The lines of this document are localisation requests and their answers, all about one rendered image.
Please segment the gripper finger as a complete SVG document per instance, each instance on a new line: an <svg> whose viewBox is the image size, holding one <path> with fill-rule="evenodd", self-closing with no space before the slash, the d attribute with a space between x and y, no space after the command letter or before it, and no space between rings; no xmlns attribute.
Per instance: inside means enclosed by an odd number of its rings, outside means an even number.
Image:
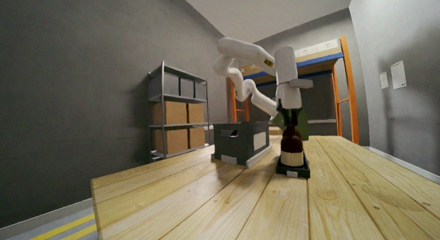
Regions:
<svg viewBox="0 0 440 240"><path fill-rule="evenodd" d="M286 127L287 125L291 125L291 119L289 117L289 109L285 109L285 108L281 108L282 104L281 101L279 100L278 106L276 108L276 110L281 113L282 117L284 117L284 126Z"/></svg>
<svg viewBox="0 0 440 240"><path fill-rule="evenodd" d="M295 111L294 111L295 110ZM299 108L299 109L291 109L291 120L294 120L295 122L295 126L298 126L298 114L300 113L300 111L302 111L303 108Z"/></svg>

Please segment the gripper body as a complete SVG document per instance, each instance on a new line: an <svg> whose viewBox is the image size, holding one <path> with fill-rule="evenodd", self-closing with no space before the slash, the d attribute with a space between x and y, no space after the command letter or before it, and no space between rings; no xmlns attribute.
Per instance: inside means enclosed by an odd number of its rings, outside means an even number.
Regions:
<svg viewBox="0 0 440 240"><path fill-rule="evenodd" d="M289 84L282 84L276 90L276 107L281 101L285 109L299 109L302 106L299 88L290 88Z"/></svg>

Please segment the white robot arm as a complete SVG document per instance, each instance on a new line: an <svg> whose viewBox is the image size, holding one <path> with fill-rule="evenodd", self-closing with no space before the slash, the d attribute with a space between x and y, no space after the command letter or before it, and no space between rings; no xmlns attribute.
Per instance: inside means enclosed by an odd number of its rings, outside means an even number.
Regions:
<svg viewBox="0 0 440 240"><path fill-rule="evenodd" d="M243 77L237 68L230 68L235 58L251 63L277 79L277 86L289 84L290 88L313 87L313 81L298 79L296 58L292 46L283 46L274 52L271 57L262 47L244 41L221 38L217 42L217 50L221 54L215 61L213 69L220 76L228 76L234 85L234 96L242 102L252 93L252 103L264 112L271 115L273 120L277 115L276 103L261 94L253 80ZM229 69L230 68L230 69Z"/></svg>

